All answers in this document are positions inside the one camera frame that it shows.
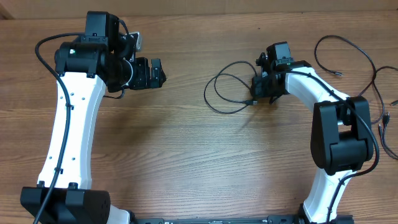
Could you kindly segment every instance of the wire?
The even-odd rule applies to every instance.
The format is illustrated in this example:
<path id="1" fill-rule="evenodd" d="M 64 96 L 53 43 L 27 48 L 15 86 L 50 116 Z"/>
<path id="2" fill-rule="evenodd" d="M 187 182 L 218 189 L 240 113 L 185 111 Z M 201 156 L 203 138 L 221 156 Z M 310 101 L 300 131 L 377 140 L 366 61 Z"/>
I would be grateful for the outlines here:
<path id="1" fill-rule="evenodd" d="M 360 47 L 358 47 L 356 44 L 354 44 L 354 43 L 352 43 L 350 40 L 348 40 L 348 39 L 346 39 L 346 38 L 344 38 L 344 37 L 340 37 L 340 36 L 338 36 L 338 35 L 326 35 L 326 36 L 322 37 L 322 38 L 318 41 L 318 43 L 316 44 L 315 50 L 314 50 L 314 56 L 315 56 L 315 60 L 317 61 L 317 64 L 319 65 L 319 67 L 321 67 L 322 69 L 324 69 L 324 70 L 327 71 L 327 72 L 330 72 L 330 73 L 332 73 L 332 74 L 339 75 L 339 76 L 342 76 L 342 75 L 343 75 L 341 72 L 336 72 L 336 71 L 329 70 L 329 69 L 325 68 L 325 67 L 319 62 L 319 60 L 318 60 L 318 56 L 317 56 L 318 45 L 319 45 L 319 43 L 320 43 L 321 41 L 323 41 L 323 40 L 325 40 L 325 39 L 327 39 L 327 38 L 337 38 L 337 39 L 340 39 L 340 40 L 342 40 L 342 41 L 344 41 L 344 42 L 350 44 L 351 46 L 353 46 L 354 48 L 356 48 L 357 50 L 359 50 L 363 55 L 365 55 L 365 57 L 366 57 L 366 58 L 369 60 L 369 62 L 371 63 L 371 65 L 372 65 L 372 70 L 373 70 L 372 80 L 371 80 L 370 83 L 358 94 L 358 96 L 361 96 L 362 94 L 364 94 L 365 91 L 368 90 L 368 88 L 369 88 L 371 85 L 374 87 L 374 90 L 376 91 L 377 96 L 379 97 L 380 102 L 381 102 L 382 112 L 381 112 L 381 115 L 380 115 L 380 117 L 379 117 L 378 119 L 376 119 L 375 121 L 372 121 L 372 124 L 378 123 L 378 122 L 382 119 L 382 117 L 383 117 L 383 115 L 384 115 L 384 113 L 385 113 L 385 106 L 384 106 L 384 102 L 383 102 L 382 96 L 381 96 L 379 90 L 377 89 L 377 86 L 376 86 L 376 84 L 375 84 L 374 81 L 376 80 L 377 73 L 378 73 L 380 70 L 385 69 L 385 68 L 391 68 L 391 69 L 394 69 L 394 70 L 397 70 L 397 71 L 398 71 L 398 68 L 394 68 L 394 67 L 391 67 L 391 66 L 383 66 L 383 67 L 381 67 L 381 68 L 379 68 L 379 69 L 376 69 L 376 67 L 374 66 L 373 60 L 370 58 L 370 56 L 369 56 L 364 50 L 362 50 Z"/>
<path id="2" fill-rule="evenodd" d="M 117 97 L 113 97 L 113 96 L 104 96 L 105 98 L 110 98 L 110 99 L 116 99 L 116 100 L 118 100 L 118 99 L 121 99 L 121 98 L 123 98 L 124 97 L 124 93 L 126 92 L 126 90 L 122 87 L 122 93 L 120 94 L 120 96 L 117 96 Z"/>
<path id="3" fill-rule="evenodd" d="M 336 190 L 335 190 L 335 193 L 333 194 L 333 197 L 332 197 L 332 200 L 331 200 L 331 202 L 330 202 L 330 205 L 329 205 L 329 207 L 328 207 L 328 215 L 327 215 L 327 218 L 326 218 L 326 224 L 329 224 L 329 223 L 330 223 L 329 219 L 330 219 L 330 215 L 331 215 L 331 209 L 333 208 L 333 205 L 334 205 L 334 203 L 335 203 L 335 201 L 336 201 L 336 198 L 337 198 L 338 192 L 340 191 L 341 186 L 344 184 L 344 182 L 345 182 L 346 180 L 348 180 L 348 179 L 350 179 L 350 178 L 353 178 L 353 177 L 358 177 L 358 176 L 361 176 L 361 175 L 364 175 L 364 174 L 368 174 L 368 173 L 370 173 L 372 170 L 374 170 L 374 169 L 376 168 L 377 164 L 379 163 L 379 156 L 380 156 L 379 146 L 377 145 L 376 137 L 374 136 L 374 134 L 373 134 L 371 128 L 370 128 L 370 127 L 366 124 L 366 122 L 357 114 L 357 112 L 354 110 L 354 108 L 353 108 L 351 105 L 349 105 L 344 99 L 342 99 L 342 98 L 340 98 L 338 95 L 336 95 L 336 93 L 335 93 L 334 91 L 332 91 L 331 89 L 329 89 L 320 79 L 318 79 L 317 77 L 312 76 L 310 73 L 307 74 L 307 73 L 297 72 L 297 71 L 279 72 L 279 73 L 276 73 L 276 75 L 278 75 L 278 74 L 283 74 L 283 73 L 293 73 L 293 74 L 297 74 L 297 75 L 303 75 L 303 76 L 306 76 L 306 77 L 309 77 L 309 78 L 312 78 L 313 80 L 315 80 L 315 81 L 316 81 L 319 85 L 321 85 L 331 96 L 333 96 L 334 98 L 336 98 L 337 100 L 339 100 L 340 102 L 342 102 L 342 103 L 350 110 L 350 112 L 351 112 L 351 113 L 359 120 L 359 122 L 364 126 L 366 132 L 368 132 L 368 134 L 371 136 L 372 142 L 373 142 L 373 144 L 374 144 L 374 150 L 375 150 L 375 154 L 376 154 L 376 155 L 375 155 L 375 159 L 374 159 L 373 165 L 372 165 L 370 168 L 368 168 L 367 170 L 364 170 L 364 171 L 362 171 L 362 172 L 358 172 L 358 173 L 355 173 L 355 174 L 347 175 L 346 177 L 342 178 L 342 179 L 339 181 L 339 183 L 338 183 L 338 185 L 337 185 L 337 188 L 336 188 Z"/>
<path id="4" fill-rule="evenodd" d="M 381 124 L 379 124 L 379 135 L 380 135 L 381 145 L 389 157 L 391 157 L 395 160 L 398 160 L 398 155 L 395 154 L 390 149 L 390 147 L 388 147 L 388 145 L 386 143 L 386 131 L 387 131 L 387 125 L 388 125 L 389 121 L 390 121 L 390 112 L 386 113 L 383 116 L 383 121 L 382 121 L 383 128 L 381 128 Z"/>
<path id="5" fill-rule="evenodd" d="M 235 76 L 235 75 L 232 75 L 232 74 L 223 73 L 224 70 L 226 70 L 226 69 L 229 68 L 230 66 L 236 65 L 236 64 L 238 64 L 238 63 L 245 63 L 245 64 L 248 64 L 248 65 L 253 69 L 254 75 L 257 76 L 257 71 L 256 71 L 256 69 L 254 68 L 254 66 L 253 66 L 251 63 L 249 63 L 249 62 L 247 62 L 247 61 L 236 61 L 236 62 L 233 62 L 233 63 L 231 63 L 231 64 L 225 66 L 223 69 L 221 69 L 220 72 L 218 72 L 218 74 L 217 74 L 216 76 L 214 76 L 211 80 L 209 80 L 209 82 L 208 82 L 208 83 L 206 84 L 206 86 L 205 86 L 205 91 L 203 92 L 203 97 L 204 97 L 204 99 L 205 99 L 205 103 L 206 103 L 213 111 L 215 111 L 215 112 L 217 112 L 217 113 L 220 113 L 220 114 L 234 114 L 234 113 L 237 113 L 237 112 L 239 112 L 239 111 L 245 109 L 245 108 L 248 107 L 249 105 L 255 105 L 255 104 L 257 104 L 257 101 L 255 101 L 254 99 L 253 99 L 253 100 L 230 100 L 230 99 L 227 99 L 227 98 L 221 96 L 220 93 L 218 93 L 218 91 L 217 91 L 216 82 L 217 82 L 218 77 L 220 77 L 220 76 L 222 76 L 222 75 L 230 76 L 230 77 L 233 77 L 233 78 L 237 79 L 237 80 L 238 80 L 239 82 L 241 82 L 246 88 L 248 88 L 248 89 L 250 90 L 250 86 L 249 86 L 248 84 L 246 84 L 246 83 L 245 83 L 242 79 L 240 79 L 239 77 L 237 77 L 237 76 Z M 230 103 L 240 103 L 240 104 L 244 104 L 244 106 L 243 106 L 242 108 L 236 110 L 236 111 L 229 111 L 229 112 L 220 111 L 220 110 L 218 110 L 218 109 L 212 107 L 212 106 L 210 105 L 210 103 L 209 103 L 209 102 L 207 101 L 207 99 L 206 99 L 206 90 L 207 90 L 208 85 L 209 85 L 209 84 L 211 83 L 211 81 L 213 81 L 213 80 L 214 80 L 214 90 L 216 91 L 217 95 L 218 95 L 221 99 L 223 99 L 223 100 L 225 100 L 225 101 L 228 101 L 228 102 L 230 102 Z"/>
<path id="6" fill-rule="evenodd" d="M 128 39 L 125 48 L 124 48 L 123 51 L 120 52 L 119 55 L 118 55 L 118 57 L 124 58 L 124 57 L 128 54 L 129 49 L 131 48 L 131 47 L 130 47 L 130 41 L 129 41 L 129 40 L 130 40 L 132 37 L 131 37 L 131 35 L 130 35 L 130 33 L 129 33 L 129 29 L 128 29 L 127 26 L 126 26 L 126 23 L 125 23 L 122 19 L 118 19 L 118 21 L 119 21 L 120 24 L 122 24 L 124 30 L 126 31 L 126 39 Z"/>
<path id="7" fill-rule="evenodd" d="M 58 176 L 59 176 L 60 170 L 61 170 L 63 155 L 65 153 L 65 147 L 67 145 L 67 140 L 68 140 L 69 126 L 70 126 L 70 112 L 71 112 L 71 107 L 72 107 L 71 104 L 70 104 L 68 90 L 67 90 L 65 84 L 63 83 L 63 81 L 60 78 L 59 74 L 56 71 L 54 71 L 54 69 L 52 69 L 51 66 L 48 65 L 48 63 L 42 58 L 42 56 L 39 53 L 39 47 L 43 43 L 45 43 L 45 42 L 47 42 L 49 40 L 57 39 L 57 38 L 60 38 L 60 37 L 68 37 L 68 36 L 82 35 L 82 34 L 83 33 L 74 32 L 74 33 L 66 33 L 66 34 L 54 35 L 54 36 L 42 39 L 41 41 L 39 41 L 39 43 L 37 43 L 37 45 L 35 47 L 35 53 L 36 53 L 36 56 L 37 56 L 38 60 L 40 62 L 42 62 L 42 64 L 51 72 L 51 74 L 55 77 L 55 79 L 57 79 L 58 83 L 60 84 L 60 86 L 62 88 L 63 94 L 65 95 L 66 108 L 67 108 L 67 117 L 66 117 L 66 120 L 65 120 L 65 130 L 63 132 L 61 150 L 60 150 L 60 155 L 58 157 L 57 166 L 55 168 L 54 177 L 53 177 L 53 179 L 51 181 L 51 184 L 50 184 L 50 187 L 49 187 L 49 191 L 47 192 L 47 194 L 46 194 L 46 196 L 45 196 L 45 198 L 43 200 L 42 206 L 40 207 L 39 211 L 36 214 L 36 217 L 35 217 L 35 220 L 34 220 L 33 224 L 38 224 L 38 222 L 40 220 L 40 217 L 43 214 L 43 211 L 44 211 L 46 205 L 48 204 L 48 202 L 50 200 L 51 194 L 52 194 L 52 192 L 54 190 L 54 187 L 55 187 L 55 183 L 57 183 L 57 179 L 58 179 Z"/>

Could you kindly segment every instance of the robotic arm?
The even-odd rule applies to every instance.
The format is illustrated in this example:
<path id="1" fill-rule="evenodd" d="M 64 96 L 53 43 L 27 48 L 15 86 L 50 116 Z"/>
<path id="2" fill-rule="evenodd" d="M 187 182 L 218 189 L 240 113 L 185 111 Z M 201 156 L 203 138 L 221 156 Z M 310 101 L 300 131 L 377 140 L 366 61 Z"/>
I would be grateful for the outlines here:
<path id="1" fill-rule="evenodd" d="M 122 24 L 126 34 L 119 32 Z M 24 187 L 21 204 L 41 223 L 130 224 L 134 214 L 111 205 L 109 193 L 91 189 L 91 147 L 98 108 L 109 92 L 130 88 L 160 88 L 166 81 L 160 59 L 136 58 L 141 49 L 138 32 L 129 33 L 123 21 L 107 12 L 88 12 L 86 31 L 64 42 L 55 53 L 55 71 L 66 86 L 71 104 L 69 135 L 55 188 L 50 191 L 65 130 L 65 94 L 58 82 L 53 133 L 37 187 Z"/>
<path id="2" fill-rule="evenodd" d="M 368 102 L 362 97 L 350 98 L 334 89 L 306 61 L 294 62 L 286 42 L 268 47 L 267 54 L 262 53 L 256 64 L 261 66 L 261 77 L 252 79 L 251 94 L 254 98 L 270 97 L 270 103 L 273 103 L 282 95 L 293 94 L 313 112 L 311 153 L 318 170 L 299 216 L 306 224 L 326 223 L 328 207 L 339 181 L 360 170 L 362 164 L 372 158 L 373 145 L 370 135 L 344 105 L 314 79 L 292 72 L 311 74 L 323 82 L 349 102 L 370 127 Z M 339 133 L 338 125 L 351 125 L 351 131 Z M 348 181 L 338 192 L 329 221 L 337 217 L 336 209 Z"/>

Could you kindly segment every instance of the wooden table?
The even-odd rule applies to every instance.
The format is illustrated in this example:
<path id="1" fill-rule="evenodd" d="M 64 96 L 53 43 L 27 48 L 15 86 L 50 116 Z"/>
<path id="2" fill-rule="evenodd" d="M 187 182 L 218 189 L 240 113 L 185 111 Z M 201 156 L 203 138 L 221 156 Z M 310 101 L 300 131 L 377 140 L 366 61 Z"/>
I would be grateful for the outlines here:
<path id="1" fill-rule="evenodd" d="M 398 11 L 277 13 L 225 16 L 125 18 L 144 36 L 139 55 L 161 58 L 167 82 L 161 89 L 128 91 L 122 100 L 104 99 L 98 112 L 92 153 L 93 189 L 107 190 L 112 204 L 140 218 L 263 217 L 295 213 L 307 197 L 316 166 L 310 153 L 312 114 L 299 100 L 283 96 L 221 115 L 203 101 L 206 82 L 236 60 L 255 61 L 270 44 L 287 41 L 296 60 L 311 63 L 337 89 L 356 95 L 371 79 L 369 62 L 338 40 L 326 40 L 319 58 L 343 77 L 324 72 L 313 49 L 327 34 L 361 46 L 377 67 L 398 66 Z M 35 44 L 64 32 L 83 32 L 84 19 L 0 21 L 0 223 L 32 223 L 19 203 L 21 188 L 35 186 L 49 148 L 56 84 L 36 59 Z M 42 46 L 51 64 L 68 38 Z M 229 70 L 250 82 L 245 65 Z M 398 73 L 385 70 L 377 85 L 386 104 L 398 99 Z M 220 79 L 221 94 L 249 98 L 236 80 Z M 216 97 L 222 110 L 239 105 Z M 365 97 L 373 119 L 381 106 L 372 90 Z M 387 141 L 398 152 L 398 107 Z M 367 162 L 363 169 L 372 162 Z M 356 223 L 396 223 L 398 163 L 381 149 L 369 175 L 353 179 L 338 208 Z"/>

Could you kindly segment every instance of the cable end connector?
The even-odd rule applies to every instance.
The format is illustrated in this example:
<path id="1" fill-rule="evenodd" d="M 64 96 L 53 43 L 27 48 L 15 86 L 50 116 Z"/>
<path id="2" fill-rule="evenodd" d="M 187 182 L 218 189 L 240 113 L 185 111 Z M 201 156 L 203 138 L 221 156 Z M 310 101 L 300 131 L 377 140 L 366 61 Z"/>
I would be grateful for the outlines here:
<path id="1" fill-rule="evenodd" d="M 341 72 L 333 72 L 333 74 L 338 75 L 338 76 L 343 76 Z"/>
<path id="2" fill-rule="evenodd" d="M 259 102 L 257 100 L 246 100 L 244 104 L 246 105 L 257 105 Z"/>
<path id="3" fill-rule="evenodd" d="M 382 120 L 383 125 L 386 126 L 389 121 L 390 121 L 390 112 L 388 112 L 385 115 L 383 115 L 383 120 Z"/>
<path id="4" fill-rule="evenodd" d="M 380 138 L 382 138 L 383 129 L 381 128 L 381 124 L 379 124 L 379 134 L 380 134 Z"/>

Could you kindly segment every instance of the black plastic cover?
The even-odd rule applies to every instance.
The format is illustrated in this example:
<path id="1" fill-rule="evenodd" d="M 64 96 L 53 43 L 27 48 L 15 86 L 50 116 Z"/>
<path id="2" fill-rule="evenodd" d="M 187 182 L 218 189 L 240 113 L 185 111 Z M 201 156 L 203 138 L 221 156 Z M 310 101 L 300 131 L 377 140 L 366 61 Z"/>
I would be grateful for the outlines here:
<path id="1" fill-rule="evenodd" d="M 348 98 L 360 117 L 371 127 L 369 104 L 362 96 Z M 351 125 L 339 133 L 338 121 Z M 311 154 L 315 164 L 334 175 L 343 170 L 360 170 L 373 156 L 373 142 L 365 127 L 340 102 L 315 103 L 313 109 Z"/>
<path id="2" fill-rule="evenodd" d="M 22 188 L 21 205 L 35 217 L 48 190 L 46 187 Z M 110 209 L 111 198 L 106 191 L 54 189 L 39 222 L 106 224 Z"/>
<path id="3" fill-rule="evenodd" d="M 86 17 L 85 36 L 81 42 L 89 44 L 105 44 L 109 51 L 117 49 L 119 42 L 118 17 L 108 12 L 88 11 Z"/>
<path id="4" fill-rule="evenodd" d="M 160 88 L 166 82 L 166 75 L 163 72 L 160 59 L 151 60 L 152 69 L 149 68 L 148 59 L 144 57 L 136 58 L 133 64 L 134 74 L 128 83 L 132 90 L 143 90 L 147 88 Z"/>

